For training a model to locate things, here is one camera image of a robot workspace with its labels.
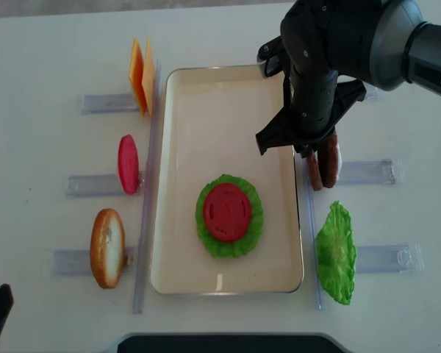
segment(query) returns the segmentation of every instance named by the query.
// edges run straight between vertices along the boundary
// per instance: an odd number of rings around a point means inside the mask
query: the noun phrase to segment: table surface
[[[441,0],[417,2],[425,18],[441,24]],[[150,332],[307,332],[352,352],[441,352],[441,98],[415,85],[358,104],[338,132],[344,159],[397,157],[406,172],[391,196],[383,192],[395,217],[380,225],[379,237],[363,232],[356,242],[418,242],[423,273],[362,275],[351,306],[327,299],[318,312],[304,229],[304,281],[292,294],[181,297],[147,288],[143,314],[132,315],[134,274],[115,290],[101,290],[91,277],[46,273],[52,249],[88,246],[93,217],[103,207],[120,210],[129,245],[140,231],[141,198],[67,202],[55,196],[65,174],[114,171],[122,134],[148,137],[147,122],[137,114],[82,117],[76,95],[129,91],[133,37],[151,37],[165,77],[177,68],[253,64],[258,48],[279,34],[289,8],[0,20],[0,284],[10,283],[15,294],[1,352],[99,352]],[[141,160],[145,155],[143,147]],[[366,197],[357,189],[350,193]],[[361,209],[354,218],[365,214],[366,206]]]

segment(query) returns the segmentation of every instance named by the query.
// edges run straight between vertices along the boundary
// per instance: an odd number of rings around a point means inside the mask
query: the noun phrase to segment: white tray
[[[255,134],[282,107],[281,75],[258,67],[174,71],[167,81],[151,284],[159,293],[292,292],[301,284],[293,149],[259,155]],[[215,259],[196,234],[202,188],[221,174],[251,182],[265,223],[257,247]]]

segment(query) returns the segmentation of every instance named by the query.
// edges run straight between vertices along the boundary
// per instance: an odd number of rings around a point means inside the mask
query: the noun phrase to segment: red tomato slice
[[[238,186],[219,184],[207,195],[203,216],[214,238],[226,242],[239,240],[250,224],[250,200]]]
[[[119,143],[118,171],[124,192],[134,194],[139,188],[139,156],[131,135],[124,136]]]

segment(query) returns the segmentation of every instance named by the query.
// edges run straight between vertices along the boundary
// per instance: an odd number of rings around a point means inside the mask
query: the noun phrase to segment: bread bun
[[[90,266],[101,288],[115,288],[124,266],[124,227],[119,214],[107,208],[96,216],[91,234]]]

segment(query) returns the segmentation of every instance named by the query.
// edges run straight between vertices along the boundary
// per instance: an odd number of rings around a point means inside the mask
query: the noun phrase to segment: orange cheese slice
[[[132,90],[134,91],[142,116],[145,115],[147,110],[147,102],[142,88],[144,69],[144,62],[139,41],[134,38],[134,43],[132,44],[131,64],[129,66],[129,81],[131,82]]]
[[[150,39],[147,38],[146,64],[142,75],[142,87],[146,97],[148,114],[152,116],[154,112],[154,85],[155,85],[155,64],[150,47]]]

